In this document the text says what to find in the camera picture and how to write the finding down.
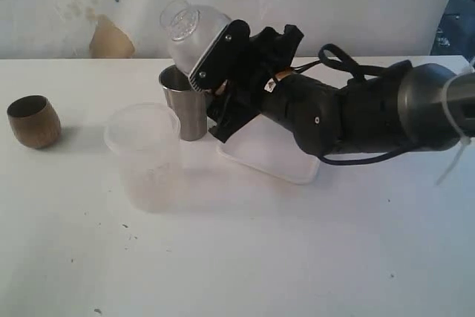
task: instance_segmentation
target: white plastic tray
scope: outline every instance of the white plastic tray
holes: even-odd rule
[[[299,185],[315,179],[320,160],[305,154],[290,131],[260,115],[219,143],[217,152],[237,163]]]

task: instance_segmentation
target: stainless steel cup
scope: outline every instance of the stainless steel cup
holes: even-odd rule
[[[166,102],[180,119],[180,137],[186,141],[198,140],[206,134],[205,95],[193,91],[188,78],[176,66],[170,66],[159,76]]]

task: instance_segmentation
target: translucent measuring cup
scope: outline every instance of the translucent measuring cup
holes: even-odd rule
[[[132,204],[160,211],[182,178],[180,121],[166,105],[141,103],[109,118],[104,140]]]

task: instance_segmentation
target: brown cup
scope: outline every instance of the brown cup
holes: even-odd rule
[[[16,139],[28,148],[44,148],[61,135],[58,114],[44,96],[23,97],[7,109]]]

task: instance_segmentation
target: white table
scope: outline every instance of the white table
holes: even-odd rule
[[[119,108],[164,102],[157,77],[170,64],[0,61],[4,111],[43,94],[64,128],[61,143],[35,151],[0,116],[0,316],[474,314],[472,148],[439,188],[455,149],[321,165],[314,183],[294,186],[218,156],[207,134],[182,143],[194,194],[158,215],[133,209],[102,127]],[[309,75],[339,86],[348,77],[322,66]]]

